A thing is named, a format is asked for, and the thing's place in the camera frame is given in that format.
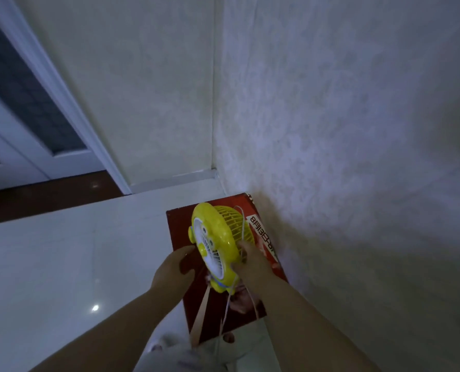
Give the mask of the person's right hand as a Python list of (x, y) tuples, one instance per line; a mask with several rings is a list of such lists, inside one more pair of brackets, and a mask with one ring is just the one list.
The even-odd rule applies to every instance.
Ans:
[(253, 294), (262, 297), (270, 289), (277, 277), (273, 273), (270, 263), (258, 249), (258, 266), (250, 272), (235, 272)]

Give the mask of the person's left hand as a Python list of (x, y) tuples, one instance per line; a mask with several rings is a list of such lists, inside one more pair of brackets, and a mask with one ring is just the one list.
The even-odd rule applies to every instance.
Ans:
[(168, 255), (157, 269), (149, 293), (164, 306), (175, 307), (188, 291), (195, 278), (195, 270), (177, 267), (177, 250)]

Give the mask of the yellow small electric fan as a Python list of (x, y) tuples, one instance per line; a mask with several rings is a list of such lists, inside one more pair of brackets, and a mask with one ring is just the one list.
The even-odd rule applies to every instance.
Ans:
[(240, 281), (231, 267), (241, 257), (239, 242), (255, 244), (243, 209), (199, 203), (192, 212), (188, 235), (209, 271), (211, 287), (233, 295)]

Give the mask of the person's right forearm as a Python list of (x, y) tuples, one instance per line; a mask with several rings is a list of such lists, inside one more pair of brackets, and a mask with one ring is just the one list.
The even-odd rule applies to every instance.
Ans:
[(246, 285), (267, 312), (266, 327), (282, 372), (381, 372), (287, 282), (273, 276)]

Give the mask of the person's left forearm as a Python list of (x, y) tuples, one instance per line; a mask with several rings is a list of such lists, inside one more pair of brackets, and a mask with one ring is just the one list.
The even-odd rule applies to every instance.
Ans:
[(133, 372), (153, 331), (183, 295), (151, 288), (29, 372)]

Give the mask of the red cardboard box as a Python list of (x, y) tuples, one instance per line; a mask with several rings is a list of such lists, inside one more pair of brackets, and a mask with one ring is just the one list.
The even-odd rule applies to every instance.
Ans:
[[(213, 206), (240, 206), (254, 236), (255, 246), (266, 257), (273, 273), (287, 281), (287, 277), (277, 258), (270, 236), (248, 193), (208, 201)], [(192, 244), (188, 230), (194, 208), (198, 204), (184, 206), (166, 212), (173, 250)], [(193, 344), (200, 344), (214, 339), (221, 334), (233, 332), (244, 325), (266, 316), (263, 304), (251, 297), (240, 280), (233, 295), (218, 293), (210, 285), (210, 274), (196, 247), (194, 253), (196, 267), (182, 267), (183, 270), (194, 269), (195, 278), (183, 298), (184, 311)]]

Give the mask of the person's white clothing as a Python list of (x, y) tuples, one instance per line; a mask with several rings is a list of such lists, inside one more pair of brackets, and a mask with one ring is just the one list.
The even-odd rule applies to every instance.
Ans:
[(170, 333), (152, 337), (133, 372), (237, 372), (234, 362), (217, 356), (218, 345), (208, 341), (194, 348)]

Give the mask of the white door with glass panel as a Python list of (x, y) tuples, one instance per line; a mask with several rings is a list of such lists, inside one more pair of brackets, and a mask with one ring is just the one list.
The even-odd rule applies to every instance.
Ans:
[(103, 169), (0, 27), (0, 190)]

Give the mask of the white door frame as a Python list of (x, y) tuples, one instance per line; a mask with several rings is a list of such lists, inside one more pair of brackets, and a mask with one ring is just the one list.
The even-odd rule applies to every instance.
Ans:
[(81, 170), (89, 173), (93, 166), (98, 166), (109, 173), (123, 194), (133, 194), (113, 156), (14, 0), (0, 0), (0, 28), (86, 146), (85, 150), (58, 155), (58, 159), (68, 159), (70, 175), (79, 175)]

